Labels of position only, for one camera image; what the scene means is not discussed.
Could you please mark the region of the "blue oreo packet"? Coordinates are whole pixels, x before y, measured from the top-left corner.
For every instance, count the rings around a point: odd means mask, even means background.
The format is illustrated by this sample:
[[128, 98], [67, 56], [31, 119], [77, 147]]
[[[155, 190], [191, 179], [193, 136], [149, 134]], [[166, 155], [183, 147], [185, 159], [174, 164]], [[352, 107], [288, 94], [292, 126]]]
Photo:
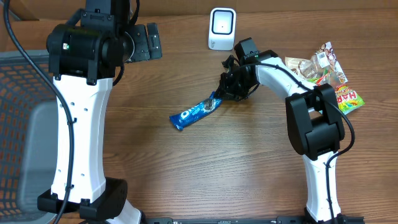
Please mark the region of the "blue oreo packet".
[[179, 114], [170, 116], [169, 119], [179, 131], [182, 131], [187, 126], [214, 112], [222, 102], [223, 100], [216, 98], [215, 92], [212, 92], [207, 99]]

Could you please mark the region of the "beige cookie snack bag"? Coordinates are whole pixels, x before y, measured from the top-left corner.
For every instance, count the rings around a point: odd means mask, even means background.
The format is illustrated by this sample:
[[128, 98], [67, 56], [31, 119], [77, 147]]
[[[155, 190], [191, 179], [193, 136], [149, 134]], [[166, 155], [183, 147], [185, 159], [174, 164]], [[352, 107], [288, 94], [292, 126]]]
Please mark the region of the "beige cookie snack bag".
[[328, 83], [335, 88], [348, 82], [331, 42], [323, 44], [310, 59], [285, 57], [285, 65], [299, 77], [317, 85]]

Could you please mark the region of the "green snack bag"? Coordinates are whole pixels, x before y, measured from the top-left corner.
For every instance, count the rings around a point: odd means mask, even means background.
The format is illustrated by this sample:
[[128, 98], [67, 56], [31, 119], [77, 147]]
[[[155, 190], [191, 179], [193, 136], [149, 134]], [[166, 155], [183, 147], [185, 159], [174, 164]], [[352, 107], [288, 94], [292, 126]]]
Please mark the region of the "green snack bag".
[[322, 74], [317, 73], [314, 77], [307, 80], [318, 86], [323, 84], [331, 85], [335, 90], [338, 107], [344, 114], [348, 114], [365, 105], [364, 100], [357, 92], [346, 84], [345, 76], [341, 72], [324, 70]]

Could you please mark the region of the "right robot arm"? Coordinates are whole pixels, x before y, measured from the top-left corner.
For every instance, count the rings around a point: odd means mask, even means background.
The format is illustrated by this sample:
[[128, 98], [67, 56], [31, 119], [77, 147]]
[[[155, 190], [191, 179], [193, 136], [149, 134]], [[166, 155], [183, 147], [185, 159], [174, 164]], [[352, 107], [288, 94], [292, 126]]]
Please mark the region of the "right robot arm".
[[302, 156], [307, 180], [308, 223], [346, 223], [336, 198], [335, 158], [345, 137], [342, 113], [329, 84], [296, 75], [272, 50], [260, 52], [247, 38], [223, 66], [215, 97], [241, 101], [263, 85], [285, 101], [289, 141]]

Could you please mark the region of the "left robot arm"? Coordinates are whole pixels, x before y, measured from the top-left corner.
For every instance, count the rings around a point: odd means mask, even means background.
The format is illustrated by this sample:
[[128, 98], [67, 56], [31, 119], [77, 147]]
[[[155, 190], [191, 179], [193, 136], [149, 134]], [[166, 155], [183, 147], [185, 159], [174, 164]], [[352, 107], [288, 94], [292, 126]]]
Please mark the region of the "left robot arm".
[[61, 217], [78, 212], [85, 223], [143, 223], [127, 199], [127, 182], [106, 177], [104, 122], [111, 90], [126, 63], [161, 58], [157, 25], [137, 24], [138, 5], [87, 1], [47, 37], [49, 72], [57, 92], [57, 164], [38, 209]]

